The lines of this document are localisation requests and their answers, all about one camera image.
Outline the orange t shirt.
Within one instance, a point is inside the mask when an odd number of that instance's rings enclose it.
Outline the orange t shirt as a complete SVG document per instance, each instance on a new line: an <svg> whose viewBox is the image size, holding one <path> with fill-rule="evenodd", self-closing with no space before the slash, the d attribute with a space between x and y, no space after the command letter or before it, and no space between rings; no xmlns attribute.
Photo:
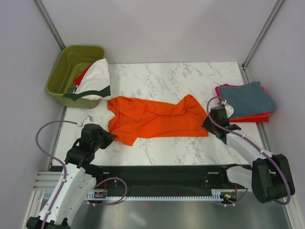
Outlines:
<svg viewBox="0 0 305 229"><path fill-rule="evenodd" d="M118 96L107 106L114 114L109 132L128 146L137 138L208 136L201 126L207 113L190 94L177 104Z"/></svg>

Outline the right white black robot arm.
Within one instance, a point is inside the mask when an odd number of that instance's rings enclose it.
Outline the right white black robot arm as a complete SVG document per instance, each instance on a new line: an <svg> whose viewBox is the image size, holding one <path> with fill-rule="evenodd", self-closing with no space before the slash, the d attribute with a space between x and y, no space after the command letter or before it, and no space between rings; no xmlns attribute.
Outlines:
<svg viewBox="0 0 305 229"><path fill-rule="evenodd" d="M288 159L284 155L275 155L258 147L238 125L230 124L223 105L210 110L202 127L237 151L251 166L250 169L238 165L227 166L226 171L218 176L222 187L239 184L252 190L261 203L282 198L286 199L285 205L290 202L295 194L295 186Z"/></svg>

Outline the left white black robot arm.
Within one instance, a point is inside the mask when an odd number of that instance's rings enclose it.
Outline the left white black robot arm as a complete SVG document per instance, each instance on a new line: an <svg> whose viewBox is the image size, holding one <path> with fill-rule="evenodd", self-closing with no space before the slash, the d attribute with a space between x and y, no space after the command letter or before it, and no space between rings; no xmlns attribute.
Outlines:
<svg viewBox="0 0 305 229"><path fill-rule="evenodd" d="M101 187L105 177L88 168L99 149L106 149L116 135L105 131L100 125L85 124L80 138L76 139L62 163L61 177L48 202L38 216L30 217L28 229L69 229L73 219L94 187Z"/></svg>

